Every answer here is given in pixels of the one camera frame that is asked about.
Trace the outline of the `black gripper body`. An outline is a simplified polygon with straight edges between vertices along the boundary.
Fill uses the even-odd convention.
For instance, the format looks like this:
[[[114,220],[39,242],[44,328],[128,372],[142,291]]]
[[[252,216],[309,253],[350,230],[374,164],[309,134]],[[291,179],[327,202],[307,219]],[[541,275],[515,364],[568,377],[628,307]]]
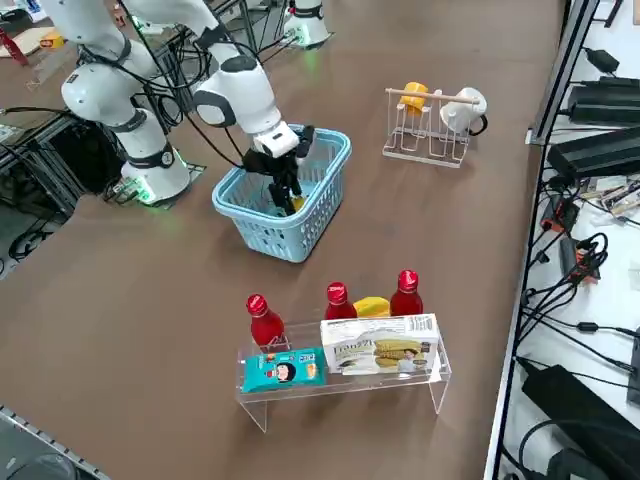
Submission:
[[[271,157],[265,153],[249,149],[243,155],[243,167],[247,172],[259,173],[266,176],[290,173],[297,175],[298,164],[293,151],[280,157]]]

